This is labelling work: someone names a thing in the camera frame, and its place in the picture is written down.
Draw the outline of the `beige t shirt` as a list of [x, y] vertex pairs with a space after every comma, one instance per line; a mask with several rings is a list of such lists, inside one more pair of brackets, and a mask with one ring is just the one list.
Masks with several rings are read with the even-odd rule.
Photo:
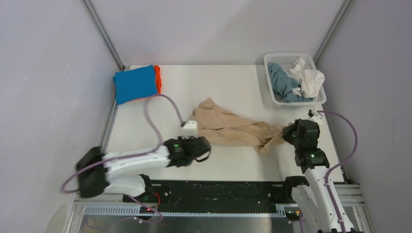
[[189, 117], [199, 136], [213, 145], [253, 147], [259, 155], [285, 143], [281, 124], [244, 118], [218, 106], [212, 98], [201, 102]]

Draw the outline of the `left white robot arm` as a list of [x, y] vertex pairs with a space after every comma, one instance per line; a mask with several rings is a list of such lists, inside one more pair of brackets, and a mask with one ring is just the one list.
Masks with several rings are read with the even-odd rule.
[[116, 193], [147, 202], [153, 197], [153, 188], [143, 171], [189, 166], [207, 160], [210, 154], [211, 145], [204, 136], [169, 139], [159, 147], [128, 153], [105, 154], [101, 147], [93, 147], [75, 166], [78, 191], [85, 199]]

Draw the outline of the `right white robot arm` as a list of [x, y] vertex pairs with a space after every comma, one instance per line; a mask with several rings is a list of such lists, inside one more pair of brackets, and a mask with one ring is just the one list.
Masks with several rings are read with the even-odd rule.
[[310, 228], [317, 233], [354, 233], [338, 193], [330, 179], [330, 164], [323, 150], [318, 148], [319, 125], [311, 120], [297, 119], [283, 128], [283, 139], [294, 147], [295, 163], [301, 176], [285, 178], [282, 196], [296, 202]]

